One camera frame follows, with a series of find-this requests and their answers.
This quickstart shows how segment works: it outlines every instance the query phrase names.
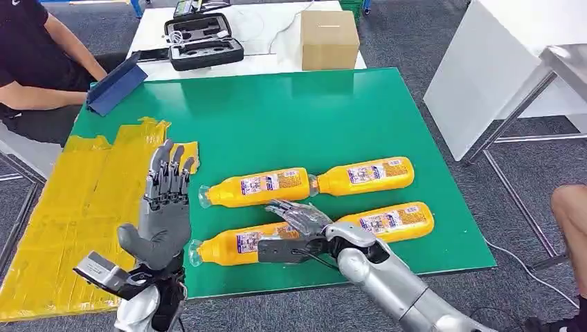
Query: green tabletop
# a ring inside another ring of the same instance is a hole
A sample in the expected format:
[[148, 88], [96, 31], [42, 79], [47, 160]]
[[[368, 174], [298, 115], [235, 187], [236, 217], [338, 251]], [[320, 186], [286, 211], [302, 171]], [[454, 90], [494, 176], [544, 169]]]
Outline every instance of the green tabletop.
[[[168, 137], [199, 142], [201, 166], [191, 178], [192, 238], [280, 221], [262, 206], [203, 209], [200, 185], [286, 167], [322, 174], [331, 167], [391, 156], [410, 158], [414, 183], [402, 190], [308, 199], [334, 220], [411, 201], [425, 202], [435, 228], [420, 239], [391, 244], [416, 273], [495, 266], [494, 258], [408, 89], [395, 68], [146, 82], [102, 118], [83, 111], [73, 133], [105, 135], [149, 116], [171, 122]], [[318, 262], [192, 267], [190, 297], [283, 291], [345, 282]]]

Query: person's leg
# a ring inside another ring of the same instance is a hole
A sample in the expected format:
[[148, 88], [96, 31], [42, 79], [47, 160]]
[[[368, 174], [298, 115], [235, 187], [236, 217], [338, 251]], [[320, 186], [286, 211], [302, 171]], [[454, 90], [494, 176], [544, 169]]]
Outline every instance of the person's leg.
[[22, 111], [20, 116], [3, 120], [7, 128], [37, 142], [57, 143], [62, 147], [71, 133], [81, 105], [51, 111]]
[[567, 242], [579, 293], [587, 298], [587, 186], [558, 187], [551, 206]]
[[527, 331], [587, 331], [587, 186], [564, 185], [552, 194], [550, 206], [565, 237], [575, 281], [579, 288], [579, 314], [571, 319], [542, 324], [529, 318]]
[[119, 64], [122, 64], [127, 57], [127, 53], [107, 53], [96, 55], [96, 61], [104, 68], [106, 73], [113, 71]]

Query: orange bottle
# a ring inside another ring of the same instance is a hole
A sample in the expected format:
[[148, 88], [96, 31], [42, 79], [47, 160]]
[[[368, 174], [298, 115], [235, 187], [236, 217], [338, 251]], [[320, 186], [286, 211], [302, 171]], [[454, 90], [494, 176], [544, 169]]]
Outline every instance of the orange bottle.
[[410, 160], [394, 157], [331, 168], [318, 176], [318, 191], [343, 196], [403, 188], [413, 181]]
[[269, 203], [271, 199], [297, 201], [314, 196], [316, 177], [305, 168], [288, 168], [248, 176], [233, 176], [218, 185], [200, 187], [203, 208], [224, 205], [228, 208]]
[[[341, 221], [361, 226], [385, 242], [423, 237], [434, 228], [434, 217], [421, 202], [351, 214], [337, 222]], [[223, 266], [257, 263], [257, 244], [262, 237], [295, 239], [299, 234], [285, 222], [226, 230], [204, 242], [194, 240], [190, 246], [190, 260], [194, 265], [201, 262]]]

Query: green crate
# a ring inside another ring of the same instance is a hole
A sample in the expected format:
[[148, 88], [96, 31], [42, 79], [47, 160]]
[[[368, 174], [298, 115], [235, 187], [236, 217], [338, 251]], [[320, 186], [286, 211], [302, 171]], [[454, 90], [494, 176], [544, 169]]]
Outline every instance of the green crate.
[[363, 10], [362, 1], [339, 1], [343, 10], [350, 10], [354, 16], [354, 23], [359, 25], [359, 18], [361, 17], [361, 10]]

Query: black shorts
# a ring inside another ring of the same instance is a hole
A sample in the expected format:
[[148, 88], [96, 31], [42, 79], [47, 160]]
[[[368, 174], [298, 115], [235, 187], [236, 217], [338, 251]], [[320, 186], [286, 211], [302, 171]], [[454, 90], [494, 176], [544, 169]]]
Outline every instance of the black shorts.
[[[125, 58], [126, 54], [112, 53], [99, 55], [96, 60], [109, 73]], [[90, 74], [84, 73], [84, 77], [80, 77], [80, 86], [89, 87], [92, 81], [94, 79]], [[63, 147], [82, 105], [69, 105], [50, 111], [13, 111], [3, 107], [0, 104], [2, 122], [8, 130], [37, 142], [57, 143]]]

